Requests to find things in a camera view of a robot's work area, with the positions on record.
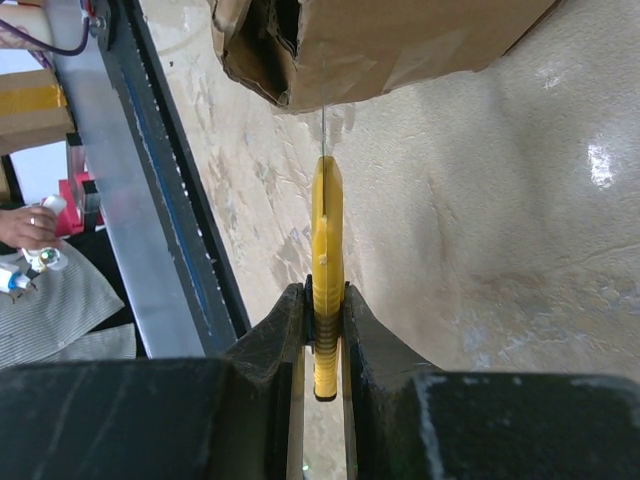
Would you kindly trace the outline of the person's bare hand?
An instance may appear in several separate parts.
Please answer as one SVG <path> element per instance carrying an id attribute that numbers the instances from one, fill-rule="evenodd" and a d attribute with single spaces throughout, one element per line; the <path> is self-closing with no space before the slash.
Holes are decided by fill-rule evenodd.
<path id="1" fill-rule="evenodd" d="M 44 206 L 1 208 L 1 254 L 26 249 L 58 248 L 57 215 Z"/>

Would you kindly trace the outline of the brown cardboard express box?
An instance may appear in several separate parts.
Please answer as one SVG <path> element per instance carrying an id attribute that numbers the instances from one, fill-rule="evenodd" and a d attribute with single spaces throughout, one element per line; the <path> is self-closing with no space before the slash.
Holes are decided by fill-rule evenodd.
<path id="1" fill-rule="evenodd" d="M 213 1 L 228 77 L 290 113 L 481 71 L 556 7 L 535 0 Z"/>

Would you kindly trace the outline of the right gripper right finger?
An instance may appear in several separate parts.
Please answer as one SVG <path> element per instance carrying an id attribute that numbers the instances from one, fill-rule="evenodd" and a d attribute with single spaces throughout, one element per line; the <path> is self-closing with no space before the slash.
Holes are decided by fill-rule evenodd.
<path id="1" fill-rule="evenodd" d="M 626 378 L 444 371 L 372 313 L 342 310 L 351 479 L 635 479 L 639 387 Z"/>

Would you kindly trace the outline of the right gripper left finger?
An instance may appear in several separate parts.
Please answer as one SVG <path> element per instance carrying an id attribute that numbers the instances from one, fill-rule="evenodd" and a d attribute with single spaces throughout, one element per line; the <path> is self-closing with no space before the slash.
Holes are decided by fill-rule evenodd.
<path id="1" fill-rule="evenodd" d="M 305 290 L 212 358 L 1 374 L 5 479 L 300 479 Z"/>

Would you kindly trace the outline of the yellow utility knife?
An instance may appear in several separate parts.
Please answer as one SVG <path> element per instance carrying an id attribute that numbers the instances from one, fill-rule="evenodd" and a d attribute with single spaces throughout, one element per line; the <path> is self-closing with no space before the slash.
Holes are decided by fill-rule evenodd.
<path id="1" fill-rule="evenodd" d="M 314 395 L 337 395 L 338 342 L 344 301 L 343 180 L 327 147 L 327 109 L 321 109 L 321 156 L 312 183 L 311 267 L 314 312 Z"/>

